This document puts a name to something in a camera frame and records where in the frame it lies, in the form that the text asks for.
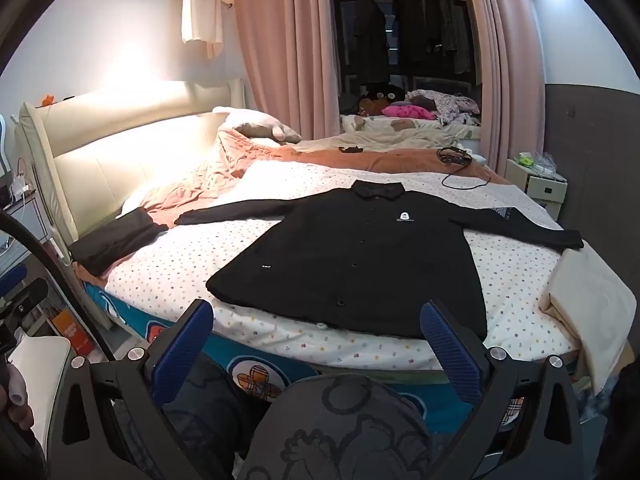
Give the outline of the person's left hand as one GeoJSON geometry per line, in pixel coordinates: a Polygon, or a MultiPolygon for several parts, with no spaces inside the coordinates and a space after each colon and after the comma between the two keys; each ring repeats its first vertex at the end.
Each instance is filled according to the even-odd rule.
{"type": "Polygon", "coordinates": [[[26,382],[21,372],[12,364],[6,364],[9,382],[1,386],[1,413],[17,424],[21,430],[29,430],[34,426],[34,413],[28,405],[26,382]]]}

